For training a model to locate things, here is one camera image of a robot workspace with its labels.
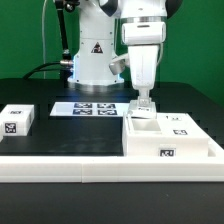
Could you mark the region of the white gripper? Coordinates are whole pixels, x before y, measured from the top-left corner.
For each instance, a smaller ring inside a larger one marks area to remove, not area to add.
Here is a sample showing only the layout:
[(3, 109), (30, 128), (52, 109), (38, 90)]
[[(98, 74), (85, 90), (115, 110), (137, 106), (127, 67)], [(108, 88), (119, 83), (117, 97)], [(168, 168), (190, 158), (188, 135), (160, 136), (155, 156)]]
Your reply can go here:
[(149, 90), (154, 87), (158, 45), (129, 46), (128, 55), (132, 85), (139, 90), (140, 104), (149, 104)]

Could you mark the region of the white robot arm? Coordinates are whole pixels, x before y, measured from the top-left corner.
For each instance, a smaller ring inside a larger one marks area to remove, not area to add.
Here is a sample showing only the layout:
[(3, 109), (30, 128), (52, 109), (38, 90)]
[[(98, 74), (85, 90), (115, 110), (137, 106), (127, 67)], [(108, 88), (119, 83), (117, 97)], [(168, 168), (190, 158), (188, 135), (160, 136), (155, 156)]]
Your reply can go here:
[(130, 69), (139, 92), (135, 103), (151, 103), (156, 69), (166, 39), (166, 20), (183, 0), (78, 0), (79, 50), (68, 84), (89, 91), (124, 83)]

